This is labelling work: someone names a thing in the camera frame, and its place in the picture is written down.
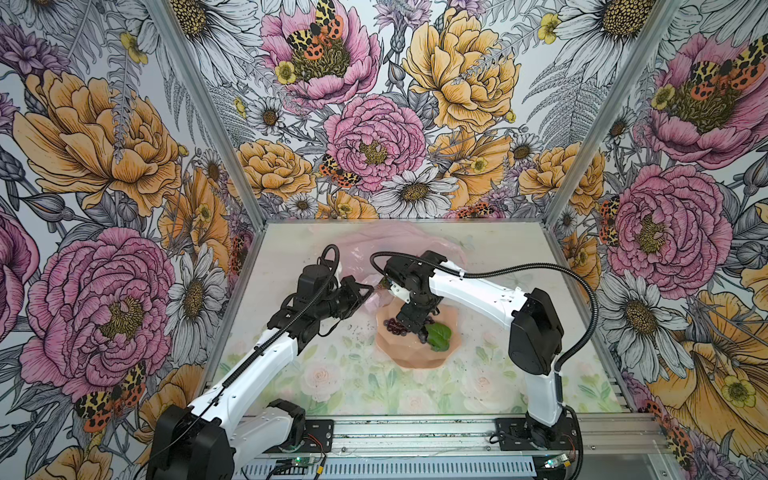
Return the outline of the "dark grape bunch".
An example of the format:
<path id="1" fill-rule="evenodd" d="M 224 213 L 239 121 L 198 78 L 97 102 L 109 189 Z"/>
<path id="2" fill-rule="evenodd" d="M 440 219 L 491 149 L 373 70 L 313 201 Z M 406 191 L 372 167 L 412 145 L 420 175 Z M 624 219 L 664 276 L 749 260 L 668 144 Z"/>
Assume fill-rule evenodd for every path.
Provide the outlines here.
<path id="1" fill-rule="evenodd" d="M 411 332 L 395 318 L 385 320 L 383 325 L 385 329 L 392 335 L 405 337 L 413 334 L 417 337 L 421 344 L 426 344 L 428 341 L 428 331 L 425 326 L 423 326 L 418 332 Z"/>

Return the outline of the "pink flower-shaped bowl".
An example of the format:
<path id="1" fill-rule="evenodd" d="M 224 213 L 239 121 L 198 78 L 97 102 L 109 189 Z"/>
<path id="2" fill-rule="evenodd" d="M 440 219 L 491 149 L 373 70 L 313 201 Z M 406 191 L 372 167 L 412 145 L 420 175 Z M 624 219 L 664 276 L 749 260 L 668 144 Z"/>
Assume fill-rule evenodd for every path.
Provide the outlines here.
<path id="1" fill-rule="evenodd" d="M 422 344 L 416 334 L 408 333 L 406 336 L 395 336 L 386 329 L 384 322 L 394 318 L 403 305 L 403 301 L 395 299 L 390 304 L 378 309 L 375 337 L 377 348 L 404 369 L 431 370 L 443 366 L 462 345 L 458 325 L 458 309 L 441 307 L 441 313 L 436 316 L 438 323 L 446 325 L 452 331 L 448 348 L 445 351 L 437 352 L 433 351 L 428 343 Z"/>

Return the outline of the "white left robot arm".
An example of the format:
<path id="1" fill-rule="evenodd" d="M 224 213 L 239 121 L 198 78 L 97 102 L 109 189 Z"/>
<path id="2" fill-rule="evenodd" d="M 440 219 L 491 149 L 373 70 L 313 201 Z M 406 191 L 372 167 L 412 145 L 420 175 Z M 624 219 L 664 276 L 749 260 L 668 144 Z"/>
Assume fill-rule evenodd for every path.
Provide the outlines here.
<path id="1" fill-rule="evenodd" d="M 272 316 L 251 354 L 186 407 L 171 406 L 157 421 L 149 479 L 231 479 L 260 453 L 301 440 L 297 407 L 275 405 L 256 418 L 246 412 L 272 379 L 319 333 L 326 319 L 345 320 L 375 288 L 347 276 L 302 280 Z"/>

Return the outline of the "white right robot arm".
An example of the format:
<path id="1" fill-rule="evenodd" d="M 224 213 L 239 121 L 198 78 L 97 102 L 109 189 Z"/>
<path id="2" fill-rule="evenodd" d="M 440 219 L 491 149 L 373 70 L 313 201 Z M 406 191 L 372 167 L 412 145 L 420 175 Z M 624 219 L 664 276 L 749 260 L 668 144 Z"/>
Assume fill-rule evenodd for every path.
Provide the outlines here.
<path id="1" fill-rule="evenodd" d="M 385 256 L 380 267 L 376 259 Z M 406 331 L 424 337 L 434 348 L 447 341 L 435 322 L 443 299 L 453 300 L 506 328 L 508 356 L 525 373 L 527 412 L 514 434 L 539 449 L 552 448 L 568 432 L 562 401 L 562 382 L 555 365 L 562 352 L 564 329 L 550 296 L 535 288 L 524 292 L 490 281 L 497 274 L 469 273 L 446 257 L 427 251 L 420 256 L 376 253 L 372 266 L 403 302 L 395 320 Z"/>

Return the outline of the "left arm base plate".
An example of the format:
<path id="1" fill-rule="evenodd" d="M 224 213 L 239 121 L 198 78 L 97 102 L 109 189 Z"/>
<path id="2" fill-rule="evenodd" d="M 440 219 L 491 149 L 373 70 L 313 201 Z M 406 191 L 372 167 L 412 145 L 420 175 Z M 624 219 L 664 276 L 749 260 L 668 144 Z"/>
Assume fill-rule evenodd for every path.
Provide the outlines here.
<path id="1" fill-rule="evenodd" d="M 318 453 L 328 454 L 332 450 L 335 422 L 333 420 L 309 419 L 303 424 L 301 434 L 296 429 L 288 439 L 265 451 L 269 454 Z"/>

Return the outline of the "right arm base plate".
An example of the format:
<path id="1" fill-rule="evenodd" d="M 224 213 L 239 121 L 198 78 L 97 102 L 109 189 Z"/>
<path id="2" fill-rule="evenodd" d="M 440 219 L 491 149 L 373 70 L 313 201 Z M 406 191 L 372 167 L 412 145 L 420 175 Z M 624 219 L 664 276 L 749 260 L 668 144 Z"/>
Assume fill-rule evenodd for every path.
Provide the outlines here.
<path id="1" fill-rule="evenodd" d="M 528 416 L 494 420 L 495 431 L 489 443 L 502 451 L 576 451 L 582 446 L 577 423 L 563 413 L 553 426 L 546 426 Z"/>

